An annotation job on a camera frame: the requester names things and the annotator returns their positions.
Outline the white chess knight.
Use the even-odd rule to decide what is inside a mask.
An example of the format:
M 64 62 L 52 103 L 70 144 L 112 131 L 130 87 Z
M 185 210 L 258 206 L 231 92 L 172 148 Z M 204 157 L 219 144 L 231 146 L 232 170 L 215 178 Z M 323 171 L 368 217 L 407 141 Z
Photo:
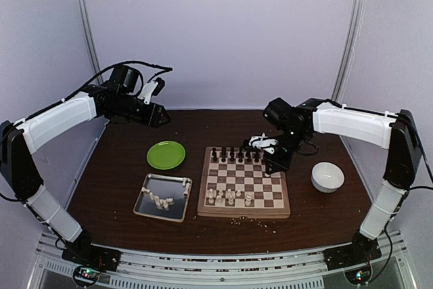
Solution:
M 222 196 L 217 196 L 216 197 L 216 205 L 217 206 L 222 206 L 223 205 L 223 203 L 224 203 L 224 197 L 222 197 Z

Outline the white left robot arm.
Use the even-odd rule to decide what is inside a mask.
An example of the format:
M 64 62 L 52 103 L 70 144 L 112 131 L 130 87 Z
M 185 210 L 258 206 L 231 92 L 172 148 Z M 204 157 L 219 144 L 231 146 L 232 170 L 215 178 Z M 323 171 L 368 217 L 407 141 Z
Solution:
M 35 162 L 44 148 L 69 130 L 96 118 L 121 117 L 158 128 L 170 122 L 164 106 L 152 98 L 164 88 L 162 75 L 172 72 L 139 60 L 112 64 L 70 95 L 26 118 L 1 123 L 1 176 L 14 197 L 64 244 L 64 258 L 84 265 L 101 263 L 103 250 L 47 189 Z

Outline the metal tray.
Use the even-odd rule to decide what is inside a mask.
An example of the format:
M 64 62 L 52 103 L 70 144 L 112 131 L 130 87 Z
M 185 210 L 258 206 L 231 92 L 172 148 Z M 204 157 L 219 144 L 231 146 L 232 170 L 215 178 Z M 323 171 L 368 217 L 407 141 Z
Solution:
M 147 174 L 133 213 L 141 217 L 182 223 L 192 184 L 193 181 L 187 177 Z

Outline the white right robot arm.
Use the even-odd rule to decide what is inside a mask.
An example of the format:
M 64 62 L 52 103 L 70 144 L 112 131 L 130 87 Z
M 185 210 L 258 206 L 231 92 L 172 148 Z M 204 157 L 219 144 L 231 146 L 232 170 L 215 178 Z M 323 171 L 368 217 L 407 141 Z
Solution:
M 373 151 L 371 158 L 351 159 L 366 180 L 375 176 L 381 183 L 375 187 L 371 207 L 349 245 L 346 257 L 353 263 L 366 261 L 377 246 L 377 238 L 395 218 L 409 195 L 424 149 L 412 113 L 375 112 L 339 104 L 331 99 L 310 98 L 292 106 L 278 97 L 262 113 L 278 135 L 253 135 L 243 142 L 246 150 L 263 153 L 266 172 L 286 172 L 293 155 L 313 135 L 336 135 L 348 145 L 359 143 Z

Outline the white chess king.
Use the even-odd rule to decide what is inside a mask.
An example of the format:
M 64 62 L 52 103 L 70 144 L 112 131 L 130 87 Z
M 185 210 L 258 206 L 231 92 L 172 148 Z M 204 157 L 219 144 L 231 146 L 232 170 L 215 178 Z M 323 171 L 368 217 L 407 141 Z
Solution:
M 254 197 L 254 194 L 252 192 L 246 192 L 244 196 L 244 205 L 247 207 L 252 206 L 252 199 Z

